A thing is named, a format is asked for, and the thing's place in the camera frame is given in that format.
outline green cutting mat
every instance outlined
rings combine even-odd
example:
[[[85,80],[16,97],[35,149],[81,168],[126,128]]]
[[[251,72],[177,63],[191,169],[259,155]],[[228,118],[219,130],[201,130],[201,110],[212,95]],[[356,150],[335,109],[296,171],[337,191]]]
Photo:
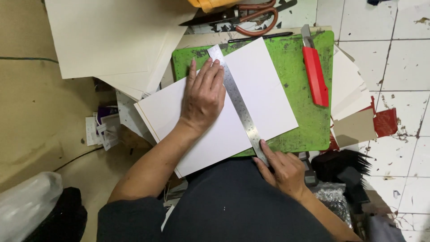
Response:
[[[313,36],[331,100],[334,34],[332,31],[323,31],[314,33]],[[301,35],[276,37],[264,41],[298,122],[298,128],[272,138],[267,143],[272,150],[282,152],[327,149],[330,142],[330,108],[317,106],[312,101],[303,62]],[[247,43],[249,41],[220,44],[219,46],[225,56]],[[196,58],[197,69],[200,69],[209,58],[206,50],[210,47],[175,50],[172,57],[176,80],[187,76],[193,57]],[[246,155],[255,155],[254,150],[251,148],[235,156]]]

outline black pen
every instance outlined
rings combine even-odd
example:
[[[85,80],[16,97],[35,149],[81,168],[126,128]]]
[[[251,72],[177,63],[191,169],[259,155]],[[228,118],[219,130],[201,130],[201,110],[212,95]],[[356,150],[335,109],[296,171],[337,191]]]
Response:
[[[268,38],[273,38],[273,37],[290,36],[292,34],[293,34],[293,32],[283,32],[283,33],[277,33],[277,34],[263,35],[262,37],[263,37],[263,39],[268,39]],[[256,40],[259,37],[261,37],[261,36],[248,37],[248,38],[243,38],[243,39],[229,40],[229,41],[227,41],[227,43],[235,43],[235,42],[240,42],[240,41]]]

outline red utility knife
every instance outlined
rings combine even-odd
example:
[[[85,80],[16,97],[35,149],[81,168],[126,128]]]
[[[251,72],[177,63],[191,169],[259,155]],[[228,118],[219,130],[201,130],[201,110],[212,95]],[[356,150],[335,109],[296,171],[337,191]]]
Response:
[[[324,82],[323,70],[319,61],[318,51],[315,49],[312,37],[310,36],[309,25],[301,28],[303,37],[303,57],[306,66],[307,79],[309,81],[310,92],[313,102],[324,107],[329,106],[329,90]]]

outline right hand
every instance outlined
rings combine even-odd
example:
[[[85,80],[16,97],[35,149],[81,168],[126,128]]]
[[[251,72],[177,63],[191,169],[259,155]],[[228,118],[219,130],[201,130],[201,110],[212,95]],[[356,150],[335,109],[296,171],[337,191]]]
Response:
[[[253,157],[252,159],[263,178],[270,185],[290,195],[299,203],[302,203],[309,195],[312,195],[311,191],[304,184],[305,166],[297,156],[292,153],[273,152],[265,140],[261,140],[260,144],[269,164],[275,171],[274,174],[270,172],[262,160],[257,157]]]
[[[196,61],[191,61],[190,73],[182,103],[182,122],[203,134],[215,122],[224,107],[224,67],[219,60],[209,58],[196,75]]]

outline metal ruler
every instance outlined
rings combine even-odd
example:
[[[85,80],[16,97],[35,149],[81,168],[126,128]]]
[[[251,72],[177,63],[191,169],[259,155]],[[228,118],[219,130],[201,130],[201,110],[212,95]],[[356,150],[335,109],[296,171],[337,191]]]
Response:
[[[254,148],[257,157],[260,158],[266,164],[266,166],[269,166],[267,157],[264,155],[263,150],[260,147],[260,135],[258,134],[257,128],[254,125],[254,121],[252,121],[251,115],[246,108],[245,102],[242,99],[242,95],[240,95],[239,89],[234,82],[230,69],[224,60],[221,49],[218,45],[215,45],[214,47],[208,49],[208,53],[213,60],[218,59],[220,65],[224,66],[224,87],[231,99],[231,102],[233,103],[234,108],[236,109],[237,115],[242,122],[243,128],[248,135],[249,141],[251,141],[252,147]]]

